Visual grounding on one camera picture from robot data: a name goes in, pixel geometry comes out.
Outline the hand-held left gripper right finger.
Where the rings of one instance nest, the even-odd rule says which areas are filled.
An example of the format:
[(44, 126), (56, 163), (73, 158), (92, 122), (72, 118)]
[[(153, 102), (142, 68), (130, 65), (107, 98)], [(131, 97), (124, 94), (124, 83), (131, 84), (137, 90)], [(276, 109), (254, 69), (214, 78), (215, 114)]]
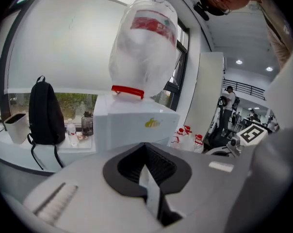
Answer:
[(167, 227), (208, 205), (232, 205), (249, 170), (249, 152), (221, 157), (145, 144), (145, 226)]

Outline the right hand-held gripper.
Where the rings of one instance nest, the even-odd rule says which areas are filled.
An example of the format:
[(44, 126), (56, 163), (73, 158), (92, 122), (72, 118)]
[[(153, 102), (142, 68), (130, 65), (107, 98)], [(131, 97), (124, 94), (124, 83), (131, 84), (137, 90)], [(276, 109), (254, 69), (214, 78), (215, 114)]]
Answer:
[(215, 134), (213, 138), (211, 138), (210, 135), (208, 145), (210, 149), (206, 154), (239, 157), (245, 147), (255, 146), (266, 138), (269, 134), (269, 129), (258, 124), (251, 124), (238, 133), (233, 131), (229, 132), (234, 133), (231, 139), (227, 136), (221, 136), (219, 132)]

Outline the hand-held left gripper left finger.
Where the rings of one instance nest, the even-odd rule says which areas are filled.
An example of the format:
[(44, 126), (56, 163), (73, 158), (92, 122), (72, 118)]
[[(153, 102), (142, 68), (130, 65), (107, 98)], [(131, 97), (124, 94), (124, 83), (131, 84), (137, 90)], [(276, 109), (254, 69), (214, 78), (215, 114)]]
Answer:
[(48, 177), (24, 206), (69, 233), (155, 233), (163, 228), (142, 198), (120, 195), (104, 179), (104, 164), (132, 145), (74, 161)]

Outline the clear water jug red cap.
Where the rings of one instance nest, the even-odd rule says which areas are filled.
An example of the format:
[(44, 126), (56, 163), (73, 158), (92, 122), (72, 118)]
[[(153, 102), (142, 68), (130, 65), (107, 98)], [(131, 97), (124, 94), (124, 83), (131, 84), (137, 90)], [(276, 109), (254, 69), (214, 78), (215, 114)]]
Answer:
[(204, 151), (203, 137), (200, 134), (195, 135), (194, 152), (202, 153)]
[(183, 139), (183, 146), (184, 149), (187, 151), (193, 151), (193, 137), (192, 137), (192, 130), (190, 126), (184, 125), (184, 139)]
[(179, 128), (170, 140), (170, 147), (180, 150), (182, 148), (182, 141), (184, 139), (184, 129)]

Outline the black railing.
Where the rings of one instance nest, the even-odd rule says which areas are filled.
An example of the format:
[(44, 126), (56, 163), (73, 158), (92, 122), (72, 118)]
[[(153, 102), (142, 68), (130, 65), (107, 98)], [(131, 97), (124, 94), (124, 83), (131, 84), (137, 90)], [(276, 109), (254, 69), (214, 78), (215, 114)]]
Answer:
[(258, 87), (237, 81), (227, 80), (224, 78), (222, 87), (226, 90), (228, 86), (231, 86), (233, 88), (233, 91), (245, 93), (258, 99), (265, 100), (265, 90)]

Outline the small clear water bottle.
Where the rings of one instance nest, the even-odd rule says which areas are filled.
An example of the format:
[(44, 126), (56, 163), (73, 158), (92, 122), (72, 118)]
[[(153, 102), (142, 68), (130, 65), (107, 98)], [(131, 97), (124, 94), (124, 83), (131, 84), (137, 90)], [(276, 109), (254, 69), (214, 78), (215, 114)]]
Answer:
[(76, 127), (71, 118), (67, 120), (66, 131), (67, 131), (67, 135), (68, 135), (71, 146), (76, 147), (79, 143), (79, 140), (76, 133)]

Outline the dark glass jar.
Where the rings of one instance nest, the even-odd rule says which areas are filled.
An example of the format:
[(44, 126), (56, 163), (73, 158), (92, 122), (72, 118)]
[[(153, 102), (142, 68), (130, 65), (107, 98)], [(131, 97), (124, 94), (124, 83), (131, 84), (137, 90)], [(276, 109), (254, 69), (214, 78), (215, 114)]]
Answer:
[(81, 118), (81, 131), (85, 136), (93, 135), (93, 116), (89, 111), (85, 111)]

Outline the white water dispenser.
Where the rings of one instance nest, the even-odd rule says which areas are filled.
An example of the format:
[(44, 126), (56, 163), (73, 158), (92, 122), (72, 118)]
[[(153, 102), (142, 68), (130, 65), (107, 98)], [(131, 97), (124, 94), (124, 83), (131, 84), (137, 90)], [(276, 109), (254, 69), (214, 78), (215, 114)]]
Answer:
[(99, 95), (93, 112), (96, 152), (141, 142), (167, 145), (180, 115), (151, 98), (120, 93)]

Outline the black backpack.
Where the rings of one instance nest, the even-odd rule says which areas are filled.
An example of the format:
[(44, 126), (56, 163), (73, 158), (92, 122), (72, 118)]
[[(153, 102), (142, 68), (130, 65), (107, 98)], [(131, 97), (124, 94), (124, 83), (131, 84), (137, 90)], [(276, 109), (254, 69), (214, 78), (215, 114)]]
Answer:
[(30, 133), (27, 140), (31, 144), (31, 155), (41, 170), (43, 167), (35, 157), (36, 145), (52, 145), (54, 156), (61, 168), (64, 167), (57, 152), (57, 146), (65, 140), (64, 116), (54, 90), (45, 76), (40, 76), (31, 89), (29, 100)]

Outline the white waste bin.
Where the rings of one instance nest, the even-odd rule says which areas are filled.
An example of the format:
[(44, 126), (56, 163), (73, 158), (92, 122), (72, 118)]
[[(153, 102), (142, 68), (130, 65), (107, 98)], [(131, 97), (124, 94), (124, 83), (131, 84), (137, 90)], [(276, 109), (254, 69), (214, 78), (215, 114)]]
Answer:
[(30, 127), (25, 113), (17, 113), (10, 116), (4, 121), (4, 125), (12, 142), (15, 144), (22, 144), (30, 133)]

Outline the person's beige t-shirt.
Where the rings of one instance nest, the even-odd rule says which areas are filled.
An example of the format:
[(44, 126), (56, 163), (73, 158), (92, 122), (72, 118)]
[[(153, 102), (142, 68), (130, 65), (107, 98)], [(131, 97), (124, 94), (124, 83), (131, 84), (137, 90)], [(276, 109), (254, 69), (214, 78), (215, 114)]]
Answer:
[(293, 30), (274, 0), (258, 0), (266, 21), (268, 39), (283, 69), (293, 52)]

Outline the large clear water bottle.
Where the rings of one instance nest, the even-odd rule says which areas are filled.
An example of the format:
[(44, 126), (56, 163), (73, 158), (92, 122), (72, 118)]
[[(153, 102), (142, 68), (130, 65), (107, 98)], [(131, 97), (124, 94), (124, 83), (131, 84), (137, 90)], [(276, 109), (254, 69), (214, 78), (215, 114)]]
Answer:
[(121, 18), (109, 59), (112, 91), (160, 93), (176, 66), (178, 15), (166, 0), (136, 0)]

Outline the wide white roller blind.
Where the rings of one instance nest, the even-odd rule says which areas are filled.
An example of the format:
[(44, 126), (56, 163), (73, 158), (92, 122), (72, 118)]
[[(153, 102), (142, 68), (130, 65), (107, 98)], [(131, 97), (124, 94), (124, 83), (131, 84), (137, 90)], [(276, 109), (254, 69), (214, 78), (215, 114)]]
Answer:
[(109, 57), (126, 6), (115, 0), (40, 0), (15, 37), (9, 93), (44, 76), (57, 93), (111, 91)]

